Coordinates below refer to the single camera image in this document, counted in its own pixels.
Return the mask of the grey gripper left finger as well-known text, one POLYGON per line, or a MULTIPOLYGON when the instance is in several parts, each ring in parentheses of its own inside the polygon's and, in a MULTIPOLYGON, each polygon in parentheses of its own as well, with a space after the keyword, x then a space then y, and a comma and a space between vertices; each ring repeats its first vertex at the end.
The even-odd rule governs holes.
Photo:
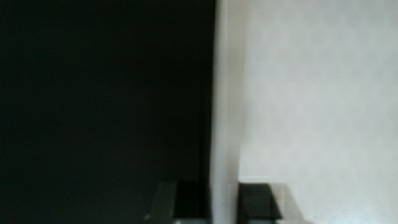
POLYGON ((159 183, 143 224, 211 224, 207 189, 198 181, 159 183))

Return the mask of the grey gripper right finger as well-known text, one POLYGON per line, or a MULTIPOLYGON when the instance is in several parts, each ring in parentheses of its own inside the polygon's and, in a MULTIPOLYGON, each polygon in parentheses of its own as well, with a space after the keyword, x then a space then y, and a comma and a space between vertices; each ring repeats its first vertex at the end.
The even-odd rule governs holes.
POLYGON ((266 183, 237 185, 235 224, 276 224, 282 219, 271 188, 266 183))

